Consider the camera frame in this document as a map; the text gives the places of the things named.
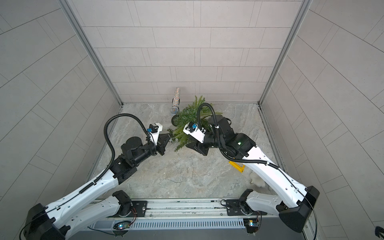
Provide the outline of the clear string lights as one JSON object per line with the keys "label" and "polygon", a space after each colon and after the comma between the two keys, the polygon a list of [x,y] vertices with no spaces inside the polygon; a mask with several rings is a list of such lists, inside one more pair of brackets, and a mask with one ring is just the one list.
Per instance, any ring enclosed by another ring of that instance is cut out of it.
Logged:
{"label": "clear string lights", "polygon": [[210,176],[210,173],[199,164],[199,159],[172,159],[169,172],[165,174],[165,181],[173,184],[194,183]]}

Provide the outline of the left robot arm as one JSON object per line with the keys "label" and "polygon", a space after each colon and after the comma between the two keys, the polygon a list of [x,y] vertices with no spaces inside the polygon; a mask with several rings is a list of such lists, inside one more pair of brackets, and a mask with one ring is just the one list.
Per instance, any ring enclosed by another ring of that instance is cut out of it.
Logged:
{"label": "left robot arm", "polygon": [[101,202],[90,203],[131,177],[138,165],[152,155],[164,155],[171,134],[152,134],[150,141],[131,137],[122,154],[113,160],[102,177],[96,177],[72,193],[46,206],[37,204],[27,215],[19,237],[27,240],[68,240],[91,224],[114,215],[126,217],[134,212],[131,198],[124,191],[114,192]]}

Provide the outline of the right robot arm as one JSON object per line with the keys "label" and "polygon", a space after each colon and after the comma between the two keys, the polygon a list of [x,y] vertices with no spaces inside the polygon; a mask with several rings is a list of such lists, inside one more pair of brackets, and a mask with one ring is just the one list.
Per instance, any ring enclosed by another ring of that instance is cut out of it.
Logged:
{"label": "right robot arm", "polygon": [[184,126],[183,132],[193,139],[187,147],[204,156],[210,148],[218,148],[227,160],[251,169],[273,189],[275,195],[246,190],[239,199],[243,213],[249,215],[261,211],[278,216],[291,230],[301,233],[314,211],[320,195],[318,189],[306,187],[290,177],[250,137],[235,133],[227,118],[218,115],[210,118],[208,123],[210,131],[193,122]]}

